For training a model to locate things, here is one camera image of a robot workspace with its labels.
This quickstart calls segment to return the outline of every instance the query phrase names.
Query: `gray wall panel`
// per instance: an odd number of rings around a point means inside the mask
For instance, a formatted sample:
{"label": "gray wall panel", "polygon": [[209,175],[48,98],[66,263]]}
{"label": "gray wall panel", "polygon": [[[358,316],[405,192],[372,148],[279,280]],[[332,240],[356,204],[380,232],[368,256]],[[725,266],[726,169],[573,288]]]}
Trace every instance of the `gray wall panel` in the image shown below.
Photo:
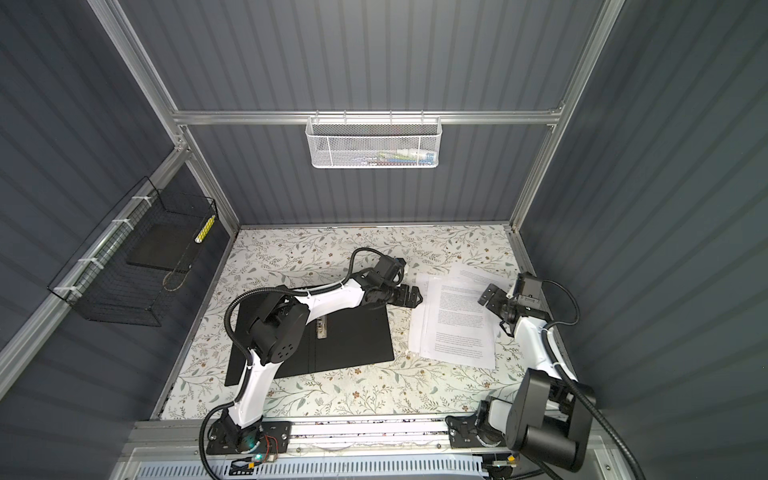
{"label": "gray wall panel", "polygon": [[[2,347],[173,145],[85,1],[0,2],[0,71]],[[200,194],[185,167],[168,188]],[[217,223],[160,328],[64,318],[0,402],[0,478],[107,478],[228,239]]]}
{"label": "gray wall panel", "polygon": [[192,127],[243,224],[508,220],[547,129],[450,125],[437,168],[334,170],[303,127]]}
{"label": "gray wall panel", "polygon": [[649,478],[762,475],[767,15],[628,2],[522,229],[579,300],[568,352]]}
{"label": "gray wall panel", "polygon": [[[200,194],[185,167],[167,189]],[[107,478],[151,414],[228,240],[214,224],[161,327],[65,317],[0,402],[0,478]],[[42,449],[50,463],[32,474]]]}
{"label": "gray wall panel", "polygon": [[85,2],[0,2],[0,346],[172,144]]}
{"label": "gray wall panel", "polygon": [[185,110],[542,110],[601,2],[124,2]]}

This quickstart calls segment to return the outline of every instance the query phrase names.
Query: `table surface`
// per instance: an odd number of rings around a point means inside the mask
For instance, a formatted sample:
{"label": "table surface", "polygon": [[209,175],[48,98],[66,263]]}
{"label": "table surface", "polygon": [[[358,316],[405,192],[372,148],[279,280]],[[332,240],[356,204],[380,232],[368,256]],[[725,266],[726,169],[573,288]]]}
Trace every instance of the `table surface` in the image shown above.
{"label": "table surface", "polygon": [[[341,279],[357,247],[405,258],[411,284],[417,273],[446,275],[454,262],[510,280],[518,273],[502,225],[241,230],[161,418],[203,418],[235,396],[237,387],[223,384],[231,342],[222,327],[235,296],[259,286]],[[372,266],[374,257],[358,255],[356,270]],[[411,310],[387,309],[393,362],[276,379],[265,417],[469,412],[489,393],[514,398],[525,370],[513,339],[498,332],[492,371],[437,362],[408,351]]]}

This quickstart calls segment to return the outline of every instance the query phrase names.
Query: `red wire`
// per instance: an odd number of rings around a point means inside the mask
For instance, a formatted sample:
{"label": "red wire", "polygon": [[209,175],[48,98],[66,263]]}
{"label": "red wire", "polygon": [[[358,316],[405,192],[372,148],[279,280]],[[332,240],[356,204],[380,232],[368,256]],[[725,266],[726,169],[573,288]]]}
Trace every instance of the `red wire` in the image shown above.
{"label": "red wire", "polygon": [[270,449],[270,439],[275,441],[275,450],[280,449],[280,447],[277,445],[277,439],[276,438],[271,437],[269,435],[265,435],[265,437],[266,437],[266,449],[267,449],[267,451],[269,451],[269,449]]}

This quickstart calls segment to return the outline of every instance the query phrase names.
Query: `items in basket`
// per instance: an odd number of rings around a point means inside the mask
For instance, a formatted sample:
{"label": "items in basket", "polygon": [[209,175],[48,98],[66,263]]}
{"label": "items in basket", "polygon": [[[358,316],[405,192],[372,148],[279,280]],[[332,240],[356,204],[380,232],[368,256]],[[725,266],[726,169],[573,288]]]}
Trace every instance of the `items in basket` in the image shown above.
{"label": "items in basket", "polygon": [[396,151],[380,151],[375,157],[358,157],[354,161],[361,165],[433,165],[437,152],[417,148],[400,148]]}

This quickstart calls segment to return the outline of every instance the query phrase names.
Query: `paper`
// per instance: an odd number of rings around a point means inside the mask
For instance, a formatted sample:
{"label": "paper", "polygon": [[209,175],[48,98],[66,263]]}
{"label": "paper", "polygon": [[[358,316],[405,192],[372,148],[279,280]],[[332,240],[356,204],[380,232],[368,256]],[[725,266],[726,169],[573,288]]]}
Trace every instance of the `paper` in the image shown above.
{"label": "paper", "polygon": [[463,280],[430,279],[430,301],[422,326],[422,356],[495,369],[494,325],[478,303],[485,287]]}
{"label": "paper", "polygon": [[485,290],[490,283],[494,283],[502,290],[509,290],[510,287],[509,280],[506,277],[497,275],[496,273],[489,273],[482,268],[469,266],[464,263],[452,264],[448,277],[464,280],[466,282],[482,283],[483,290]]}
{"label": "paper", "polygon": [[415,285],[419,288],[419,292],[422,294],[424,301],[411,310],[411,326],[408,331],[408,350],[414,353],[419,353],[422,350],[422,335],[424,315],[427,311],[427,290],[429,289],[429,280],[433,278],[439,278],[437,276],[430,276],[426,273],[417,273]]}

